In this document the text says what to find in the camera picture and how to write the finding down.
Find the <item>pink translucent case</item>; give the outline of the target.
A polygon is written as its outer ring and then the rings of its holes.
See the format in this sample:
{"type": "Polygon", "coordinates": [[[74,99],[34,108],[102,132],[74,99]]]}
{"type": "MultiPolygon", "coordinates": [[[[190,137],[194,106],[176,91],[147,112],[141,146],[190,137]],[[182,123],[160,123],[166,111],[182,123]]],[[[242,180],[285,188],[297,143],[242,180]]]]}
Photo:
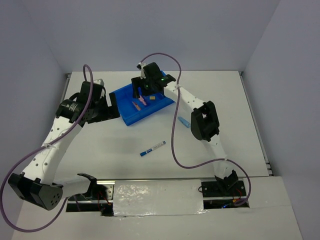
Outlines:
{"type": "Polygon", "coordinates": [[[138,100],[144,105],[147,106],[147,102],[145,101],[144,97],[142,95],[139,96],[138,100]]]}

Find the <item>orange translucent case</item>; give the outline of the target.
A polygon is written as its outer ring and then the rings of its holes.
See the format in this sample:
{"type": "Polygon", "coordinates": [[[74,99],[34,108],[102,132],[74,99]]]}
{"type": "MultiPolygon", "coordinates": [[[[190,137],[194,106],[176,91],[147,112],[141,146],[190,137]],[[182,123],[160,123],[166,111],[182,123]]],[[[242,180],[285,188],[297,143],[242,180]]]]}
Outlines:
{"type": "Polygon", "coordinates": [[[135,108],[136,108],[138,111],[141,110],[141,108],[139,107],[139,105],[138,105],[137,103],[135,103],[135,102],[133,101],[132,104],[135,106],[135,108]]]}

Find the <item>blue white marker pen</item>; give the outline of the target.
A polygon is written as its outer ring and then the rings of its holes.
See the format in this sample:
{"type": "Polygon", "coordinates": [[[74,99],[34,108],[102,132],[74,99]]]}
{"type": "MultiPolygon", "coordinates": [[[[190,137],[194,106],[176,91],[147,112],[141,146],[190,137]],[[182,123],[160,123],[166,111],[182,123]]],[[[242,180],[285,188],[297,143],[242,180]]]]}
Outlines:
{"type": "Polygon", "coordinates": [[[158,148],[160,148],[160,147],[164,146],[165,144],[166,144],[166,142],[165,142],[165,141],[161,141],[160,143],[157,143],[156,145],[154,145],[154,146],[150,147],[149,149],[147,149],[147,150],[145,150],[145,151],[141,152],[141,153],[140,153],[140,156],[141,156],[141,157],[143,157],[143,156],[145,156],[145,155],[149,154],[150,152],[152,152],[152,151],[154,151],[154,150],[156,150],[156,149],[158,149],[158,148]]]}

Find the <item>blue translucent case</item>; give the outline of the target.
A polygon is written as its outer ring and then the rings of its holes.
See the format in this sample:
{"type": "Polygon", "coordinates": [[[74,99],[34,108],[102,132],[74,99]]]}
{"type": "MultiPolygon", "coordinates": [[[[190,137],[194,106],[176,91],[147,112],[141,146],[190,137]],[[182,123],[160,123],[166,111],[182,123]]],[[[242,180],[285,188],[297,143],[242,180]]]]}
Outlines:
{"type": "Polygon", "coordinates": [[[183,118],[182,116],[178,116],[177,118],[186,128],[190,128],[191,127],[191,123],[189,121],[187,121],[185,118],[183,118]]]}

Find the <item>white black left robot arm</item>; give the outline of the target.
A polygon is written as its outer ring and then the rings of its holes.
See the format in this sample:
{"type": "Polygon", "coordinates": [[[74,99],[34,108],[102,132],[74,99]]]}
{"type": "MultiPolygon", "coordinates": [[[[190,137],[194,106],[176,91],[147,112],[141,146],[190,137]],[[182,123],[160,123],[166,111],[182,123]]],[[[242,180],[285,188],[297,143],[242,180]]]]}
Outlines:
{"type": "Polygon", "coordinates": [[[116,95],[110,93],[109,97],[111,106],[107,103],[103,80],[97,79],[93,83],[84,81],[80,92],[60,103],[51,130],[42,144],[44,149],[20,174],[13,173],[8,179],[8,184],[22,200],[50,211],[64,198],[81,194],[91,200],[103,190],[97,179],[86,173],[78,173],[66,180],[54,178],[68,147],[86,123],[120,117],[116,95]]]}

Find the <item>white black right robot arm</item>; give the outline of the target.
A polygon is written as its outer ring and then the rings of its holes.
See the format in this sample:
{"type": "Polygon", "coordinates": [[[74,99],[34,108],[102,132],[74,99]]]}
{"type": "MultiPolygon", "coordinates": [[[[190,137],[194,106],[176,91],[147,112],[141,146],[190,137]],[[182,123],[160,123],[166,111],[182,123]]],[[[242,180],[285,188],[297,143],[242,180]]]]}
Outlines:
{"type": "Polygon", "coordinates": [[[227,155],[220,140],[220,122],[215,104],[212,101],[203,101],[185,88],[180,86],[180,79],[175,79],[170,74],[164,75],[155,63],[137,65],[140,76],[131,79],[133,97],[151,96],[160,93],[176,102],[176,108],[171,128],[171,153],[175,163],[183,169],[195,169],[206,164],[213,163],[214,178],[217,182],[217,190],[223,196],[230,195],[239,178],[236,171],[229,167],[227,155]],[[216,157],[193,166],[185,166],[179,163],[174,149],[174,134],[179,107],[182,106],[190,114],[190,130],[198,141],[203,142],[216,157]]]}

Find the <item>blue plastic compartment tray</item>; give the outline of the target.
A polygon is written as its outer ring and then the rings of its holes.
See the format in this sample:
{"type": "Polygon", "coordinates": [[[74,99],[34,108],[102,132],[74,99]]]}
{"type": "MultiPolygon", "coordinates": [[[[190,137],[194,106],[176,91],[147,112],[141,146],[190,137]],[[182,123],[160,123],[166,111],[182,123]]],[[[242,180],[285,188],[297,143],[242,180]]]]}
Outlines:
{"type": "Polygon", "coordinates": [[[116,95],[120,116],[127,126],[130,126],[174,103],[170,98],[165,97],[160,93],[156,93],[150,96],[143,96],[147,103],[147,106],[144,106],[138,98],[133,98],[133,88],[131,83],[115,90],[114,93],[116,95]],[[132,102],[137,103],[141,110],[138,111],[132,102]]]}

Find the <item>white foil covered panel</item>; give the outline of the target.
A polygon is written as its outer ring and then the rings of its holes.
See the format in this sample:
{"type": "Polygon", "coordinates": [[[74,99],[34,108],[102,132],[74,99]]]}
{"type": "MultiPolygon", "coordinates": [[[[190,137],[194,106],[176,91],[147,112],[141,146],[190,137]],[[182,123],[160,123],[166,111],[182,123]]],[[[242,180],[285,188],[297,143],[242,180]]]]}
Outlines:
{"type": "Polygon", "coordinates": [[[187,216],[204,214],[201,181],[117,181],[113,214],[117,217],[187,216]]]}

